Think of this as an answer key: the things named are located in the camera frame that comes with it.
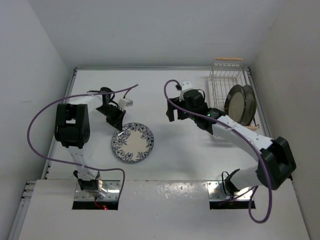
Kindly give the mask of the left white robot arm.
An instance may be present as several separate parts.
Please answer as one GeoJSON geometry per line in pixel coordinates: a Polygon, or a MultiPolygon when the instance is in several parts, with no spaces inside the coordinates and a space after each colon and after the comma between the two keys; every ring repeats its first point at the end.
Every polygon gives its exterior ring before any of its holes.
{"type": "Polygon", "coordinates": [[[106,117],[106,122],[121,131],[126,111],[113,101],[115,94],[108,87],[90,90],[88,96],[71,103],[60,103],[56,108],[54,137],[69,152],[76,170],[73,175],[80,189],[96,200],[108,194],[108,187],[99,170],[85,168],[92,159],[94,138],[91,137],[89,114],[95,110],[106,117]]]}

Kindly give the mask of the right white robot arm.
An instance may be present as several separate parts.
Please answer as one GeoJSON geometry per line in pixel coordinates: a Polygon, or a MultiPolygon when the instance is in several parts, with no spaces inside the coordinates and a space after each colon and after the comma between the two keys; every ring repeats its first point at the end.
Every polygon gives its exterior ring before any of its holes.
{"type": "Polygon", "coordinates": [[[229,174],[223,189],[230,195],[254,186],[277,190],[297,168],[286,139],[281,136],[272,139],[254,133],[223,111],[208,107],[203,95],[196,89],[184,92],[184,96],[168,98],[166,115],[171,122],[175,119],[174,111],[177,111],[179,120],[193,120],[201,130],[228,140],[257,162],[256,167],[236,169],[229,174]]]}

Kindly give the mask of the blue floral plate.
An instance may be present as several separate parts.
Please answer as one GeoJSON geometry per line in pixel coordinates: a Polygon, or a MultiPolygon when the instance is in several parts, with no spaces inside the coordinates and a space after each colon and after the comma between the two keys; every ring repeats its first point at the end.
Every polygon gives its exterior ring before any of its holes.
{"type": "Polygon", "coordinates": [[[111,150],[125,163],[138,163],[147,158],[153,150],[153,132],[144,124],[130,122],[117,130],[111,139],[111,150]]]}

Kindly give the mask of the plain dark rim plate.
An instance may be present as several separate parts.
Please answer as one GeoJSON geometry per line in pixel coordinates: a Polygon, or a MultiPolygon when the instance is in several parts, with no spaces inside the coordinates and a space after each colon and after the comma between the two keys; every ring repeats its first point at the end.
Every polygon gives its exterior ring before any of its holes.
{"type": "Polygon", "coordinates": [[[243,118],[241,120],[241,125],[249,126],[256,114],[257,101],[253,88],[250,85],[243,86],[245,92],[245,108],[243,118]]]}

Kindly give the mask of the striped dark rim plate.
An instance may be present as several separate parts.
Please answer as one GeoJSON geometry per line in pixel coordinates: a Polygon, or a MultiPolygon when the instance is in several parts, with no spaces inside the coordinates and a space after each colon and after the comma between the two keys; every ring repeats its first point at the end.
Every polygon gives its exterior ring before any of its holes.
{"type": "Polygon", "coordinates": [[[246,94],[244,88],[236,84],[228,92],[225,103],[224,112],[232,120],[240,123],[243,119],[246,104],[246,94]]]}

